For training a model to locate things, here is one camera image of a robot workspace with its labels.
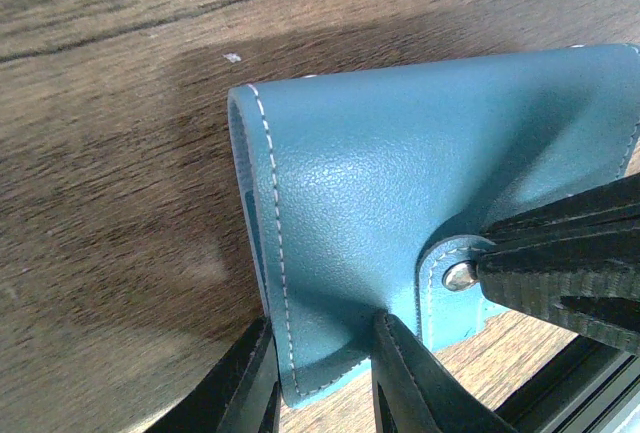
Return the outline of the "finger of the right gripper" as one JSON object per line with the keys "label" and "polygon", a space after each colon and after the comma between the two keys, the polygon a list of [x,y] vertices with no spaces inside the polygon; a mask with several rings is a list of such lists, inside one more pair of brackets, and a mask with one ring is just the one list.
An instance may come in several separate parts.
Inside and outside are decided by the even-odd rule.
{"label": "finger of the right gripper", "polygon": [[639,354],[639,242],[562,240],[503,248],[479,260],[490,301]]}
{"label": "finger of the right gripper", "polygon": [[637,248],[639,175],[497,221],[481,235],[499,248],[532,248],[582,240],[613,248]]}

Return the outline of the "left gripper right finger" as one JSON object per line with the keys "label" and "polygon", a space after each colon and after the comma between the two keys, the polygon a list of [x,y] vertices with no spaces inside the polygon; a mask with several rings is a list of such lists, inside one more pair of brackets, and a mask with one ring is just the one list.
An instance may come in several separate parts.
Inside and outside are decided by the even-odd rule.
{"label": "left gripper right finger", "polygon": [[396,316],[373,323],[372,392],[378,432],[512,432],[471,395]]}

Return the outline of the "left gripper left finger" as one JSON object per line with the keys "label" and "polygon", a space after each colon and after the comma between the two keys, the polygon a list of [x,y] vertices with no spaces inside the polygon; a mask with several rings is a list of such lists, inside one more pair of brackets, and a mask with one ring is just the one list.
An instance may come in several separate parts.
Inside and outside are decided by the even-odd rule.
{"label": "left gripper left finger", "polygon": [[147,430],[277,432],[281,385],[271,322],[257,318],[204,379]]}

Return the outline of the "blue leather card holder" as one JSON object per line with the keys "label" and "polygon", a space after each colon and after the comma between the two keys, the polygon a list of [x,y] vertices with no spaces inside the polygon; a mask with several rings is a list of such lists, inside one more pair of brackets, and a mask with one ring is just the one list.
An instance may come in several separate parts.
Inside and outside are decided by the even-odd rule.
{"label": "blue leather card holder", "polygon": [[501,307],[451,292],[492,223],[621,178],[639,49],[578,45],[292,80],[228,94],[229,131],[283,397],[369,366],[376,311],[432,351]]}

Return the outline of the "black aluminium frame rail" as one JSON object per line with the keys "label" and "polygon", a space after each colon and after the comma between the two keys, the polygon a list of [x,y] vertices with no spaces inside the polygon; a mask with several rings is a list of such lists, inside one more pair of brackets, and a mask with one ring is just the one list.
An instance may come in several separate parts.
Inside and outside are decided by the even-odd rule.
{"label": "black aluminium frame rail", "polygon": [[578,336],[496,413],[520,432],[637,432],[639,358]]}

